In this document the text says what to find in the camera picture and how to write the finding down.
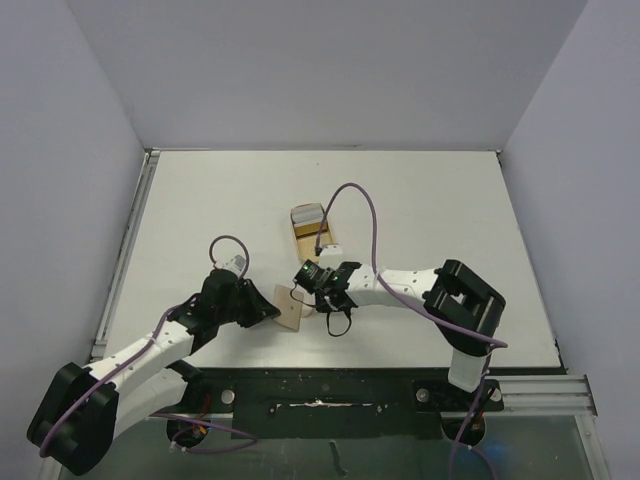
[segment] black base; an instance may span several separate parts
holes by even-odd
[[[558,374],[557,369],[543,369]],[[473,394],[447,381],[447,369],[203,369],[202,391],[211,396],[210,413],[233,412],[233,426],[258,438],[374,438],[413,435],[442,438],[439,412],[466,412]],[[492,369],[493,375],[534,371]],[[488,380],[485,392],[498,387]],[[417,391],[429,391],[420,402]],[[235,392],[231,405],[224,390]],[[171,407],[196,412],[202,398],[185,396]],[[489,402],[486,411],[504,404]]]

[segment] small cardboard box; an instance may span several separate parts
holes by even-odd
[[[320,230],[320,224],[324,217],[324,208],[320,203],[307,203],[291,209],[291,227],[296,239],[298,259],[304,263],[307,259],[318,261],[314,247],[316,235]],[[329,221],[325,223],[320,235],[320,245],[335,243]]]

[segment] wire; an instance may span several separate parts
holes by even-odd
[[[242,242],[242,240],[240,240],[238,237],[234,237],[233,235],[220,235],[219,237],[214,238],[213,241],[211,242],[211,245],[209,245],[209,258],[211,259],[211,262],[213,263],[214,268],[216,265],[216,259],[213,256],[213,247],[220,240],[233,240],[238,245],[240,245],[240,248],[242,248],[242,251],[244,252],[244,256],[246,257],[247,261],[245,262],[244,268],[242,269],[242,272],[240,272],[240,276],[238,278],[240,279],[243,278],[247,273],[247,270],[249,270],[249,250],[247,249],[247,246]]]
[[[304,303],[302,300],[296,298],[293,296],[293,292],[295,291],[295,289],[298,288],[298,284],[295,283],[293,285],[293,288],[291,290],[289,290],[289,296],[294,299],[296,302],[300,302],[301,304],[303,304],[305,307],[311,307],[311,308],[316,308],[315,305],[311,305],[310,303]]]
[[[211,407],[211,395],[208,393],[204,396],[204,403],[202,404],[202,410],[200,410],[200,414],[196,417],[198,420],[202,420],[209,411]],[[200,425],[192,425],[192,430],[195,432],[199,428],[202,428]]]
[[[93,393],[96,390],[98,390],[102,385],[104,385],[105,383],[109,382],[109,380],[111,380],[113,377],[115,377],[118,373],[120,373],[121,371],[125,370],[129,365],[131,365],[133,362],[135,362],[140,357],[142,357],[145,353],[147,353],[147,351],[151,348],[151,346],[153,344],[155,344],[156,339],[158,338],[158,336],[160,335],[160,331],[162,330],[162,326],[164,325],[164,322],[167,320],[169,315],[171,315],[171,313],[173,313],[173,311],[176,310],[177,308],[179,308],[179,307],[181,307],[181,306],[183,306],[185,304],[191,304],[196,298],[197,298],[197,294],[194,294],[191,297],[189,297],[189,299],[186,302],[181,303],[180,305],[176,305],[174,307],[171,307],[171,308],[167,309],[162,314],[162,317],[160,317],[160,321],[158,322],[158,324],[156,325],[156,328],[151,333],[151,338],[149,338],[149,341],[145,344],[145,346],[142,347],[137,353],[134,353],[127,360],[122,362],[118,367],[114,368],[109,373],[107,373],[104,377],[102,377],[100,380],[98,380],[91,388],[89,388],[89,390],[87,390],[83,395],[81,395],[80,398],[78,398],[78,400],[76,400],[67,409],[66,412],[64,412],[60,416],[58,421],[53,424],[53,427],[51,427],[51,430],[49,430],[49,433],[47,433],[47,435],[44,437],[44,440],[42,441],[42,444],[40,445],[40,457],[45,458],[47,456],[47,449],[49,448],[49,444],[53,440],[53,437],[58,432],[58,430],[60,430],[60,427],[62,426],[62,424],[64,422],[66,422],[67,419],[73,414],[73,412],[75,412],[80,407],[80,405],[83,405],[84,402],[91,395],[93,395]]]
[[[467,415],[464,417],[464,421],[460,425],[460,428],[458,429],[458,433],[456,434],[456,439],[453,441],[453,445],[451,446],[451,451],[449,452],[449,480],[453,478],[454,460],[456,457],[456,452],[458,451],[458,447],[460,446],[460,439],[462,438],[462,435],[464,434],[464,431],[467,428],[467,425],[469,425],[469,422],[471,421],[473,412],[476,411],[476,408],[480,403],[480,397],[482,396],[482,392],[484,391],[485,378],[487,376],[487,373],[489,373],[490,360],[491,360],[491,355],[488,355],[487,360],[484,364],[484,371],[482,372],[480,383],[478,384],[478,388],[476,389],[476,394],[473,397],[473,402],[471,402],[471,407],[469,407],[469,411],[467,412]],[[480,456],[488,463],[488,459],[484,455],[480,454]],[[495,475],[495,471],[493,470],[490,464],[489,464],[489,468],[491,470],[491,475],[493,479],[496,480],[497,477]]]
[[[424,318],[431,320],[432,322],[434,322],[436,325],[449,329],[449,330],[453,330],[454,332],[458,332],[461,333],[463,335],[466,335],[468,337],[471,337],[475,340],[479,340],[481,342],[487,343],[489,344],[492,348],[491,350],[495,349],[495,348],[506,348],[507,344],[501,340],[497,340],[495,338],[492,337],[488,337],[486,335],[482,335],[481,333],[475,332],[473,330],[469,330],[467,328],[464,327],[460,327],[458,325],[454,325],[452,323],[449,323],[445,320],[442,320],[434,315],[431,315],[429,312],[427,312],[424,308],[419,308],[411,303],[409,303],[407,300],[405,300],[401,295],[399,295],[398,293],[396,293],[393,288],[382,278],[381,275],[378,274],[378,265],[377,265],[377,248],[378,248],[378,215],[376,213],[376,207],[373,204],[373,200],[371,199],[371,196],[367,193],[367,191],[362,188],[360,185],[358,185],[357,183],[353,183],[353,182],[347,182],[344,185],[341,185],[340,187],[338,187],[338,189],[334,192],[333,196],[331,197],[331,200],[329,200],[329,205],[327,205],[327,209],[324,212],[324,216],[322,217],[322,221],[320,222],[320,228],[318,229],[318,233],[316,234],[316,243],[315,243],[315,248],[318,249],[320,248],[320,235],[321,232],[325,226],[325,224],[327,223],[327,216],[329,215],[329,211],[331,210],[331,207],[333,206],[333,202],[335,201],[336,197],[338,196],[338,194],[344,190],[347,187],[352,187],[355,188],[356,190],[360,191],[360,193],[362,193],[362,195],[364,196],[365,200],[367,201],[367,203],[369,204],[369,209],[371,210],[371,221],[372,221],[372,232],[371,232],[371,268],[373,268],[373,272],[376,275],[378,281],[380,282],[380,284],[384,287],[384,289],[389,292],[389,294],[394,297],[396,300],[398,300],[400,303],[402,303],[405,307],[413,310],[414,312],[416,312],[418,315],[423,316]]]
[[[207,422],[207,421],[202,420],[202,419],[184,417],[182,415],[174,415],[173,413],[154,413],[154,414],[152,414],[150,416],[151,417],[155,417],[155,418],[166,418],[166,419],[169,419],[169,420],[178,420],[178,421],[181,421],[181,422],[191,423],[192,425],[200,425],[202,427],[209,427],[209,428],[213,428],[213,429],[216,429],[216,430],[222,430],[223,432],[229,432],[229,433],[233,433],[235,435],[240,435],[241,437],[247,438],[249,440],[248,442],[241,443],[240,445],[233,445],[231,447],[222,447],[222,448],[188,448],[188,449],[184,450],[187,453],[194,453],[194,454],[200,454],[200,455],[213,455],[213,454],[217,454],[217,453],[229,453],[229,452],[235,452],[236,450],[242,450],[243,448],[251,447],[251,446],[255,445],[256,443],[258,443],[258,439],[255,436],[253,436],[253,435],[251,435],[251,434],[249,434],[247,432],[243,432],[242,430],[237,430],[235,428],[227,427],[225,425],[220,425],[220,424],[217,424],[217,423]],[[176,439],[180,435],[184,435],[189,430],[190,430],[190,428],[186,428],[184,430],[180,430],[173,437],[171,437],[171,441],[175,442]]]
[[[470,447],[470,448],[468,448],[468,450],[472,451],[478,457],[480,457],[480,459],[485,463],[485,465],[489,469],[489,472],[491,474],[491,478],[493,478],[494,480],[497,480],[498,479],[498,474],[497,474],[495,468],[493,468],[493,465],[491,464],[491,461],[489,460],[489,457],[487,457],[487,455],[482,450],[480,450],[478,447]]]
[[[491,387],[489,389],[489,392],[487,392],[487,396],[484,397],[484,399],[478,405],[478,410],[476,411],[476,414],[471,419],[471,425],[475,425],[482,418],[482,415],[484,414],[484,407],[487,404],[487,402],[489,402],[491,395],[493,395],[493,392],[495,391],[496,391],[496,387]]]
[[[332,312],[327,312],[327,333],[329,334],[329,336],[333,338],[338,338],[346,335],[349,332],[349,330],[351,330],[351,324],[353,323],[351,320],[351,315],[348,314],[347,312],[344,312],[345,316],[347,317],[347,320],[349,320],[349,325],[347,325],[347,328],[344,332],[335,334],[335,333],[331,333],[331,326],[329,322],[329,317],[331,317],[331,313]]]

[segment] black bracket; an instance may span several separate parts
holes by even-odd
[[[204,280],[193,305],[181,305],[169,320],[180,323],[193,335],[191,353],[194,353],[213,340],[222,325],[236,322],[249,328],[279,315],[280,310],[262,296],[250,279],[238,279],[229,270],[214,269]]]
[[[97,380],[90,368],[69,363],[58,370],[36,412],[27,438],[42,445],[56,421]],[[54,435],[47,455],[74,475],[91,470],[107,453],[113,440],[118,408],[118,392],[113,383],[102,385],[79,407]]]
[[[424,308],[449,323],[492,337],[506,302],[487,282],[458,260],[447,260],[433,288],[425,292]],[[449,344],[475,357],[487,355],[490,346],[467,335],[438,326]]]
[[[446,369],[203,369],[211,413],[233,412],[233,426],[259,438],[442,438],[441,413],[466,413],[474,394],[449,384]],[[485,382],[483,397],[496,380]],[[224,390],[235,400],[220,401]],[[170,407],[197,412],[202,393]],[[486,411],[501,411],[501,400]]]

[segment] metal frame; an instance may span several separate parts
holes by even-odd
[[[92,361],[100,360],[104,356],[107,340],[109,338],[111,321],[113,320],[113,315],[115,314],[116,306],[118,305],[118,299],[120,298],[120,292],[122,291],[122,284],[125,275],[127,274],[131,252],[133,251],[136,236],[138,235],[138,228],[140,227],[142,213],[144,212],[149,191],[151,190],[151,183],[153,181],[156,166],[158,165],[159,156],[159,150],[149,150],[144,154],[142,169],[140,171],[140,177],[138,178],[138,186],[136,187],[136,192],[133,197],[131,212],[129,213],[124,237],[122,238],[122,244],[120,245],[120,251],[118,252],[118,259],[116,260],[111,284],[109,285],[109,294],[102,313],[102,318],[100,319],[100,325],[96,333],[93,349],[91,350]]]
[[[596,432],[596,423],[591,415],[576,415],[576,424],[587,462],[594,480],[609,480],[609,470],[600,438]]]
[[[160,153],[161,151],[157,149],[150,149],[145,152],[138,186],[115,265],[109,294],[91,352],[92,360],[100,359],[104,355],[111,322],[122,290],[123,280],[127,272]],[[536,375],[499,375],[490,377],[500,382],[505,409],[502,412],[487,412],[487,416],[574,416],[593,478],[595,480],[609,480],[605,456],[595,430],[593,416],[597,415],[597,411],[587,377],[556,375],[558,369],[550,370],[547,375],[538,375],[537,373],[546,373],[540,371],[540,369],[522,373],[536,373]],[[232,416],[232,414],[217,414],[216,416],[227,417]],[[49,457],[43,462],[39,478],[40,480],[59,479],[61,472],[61,465]]]

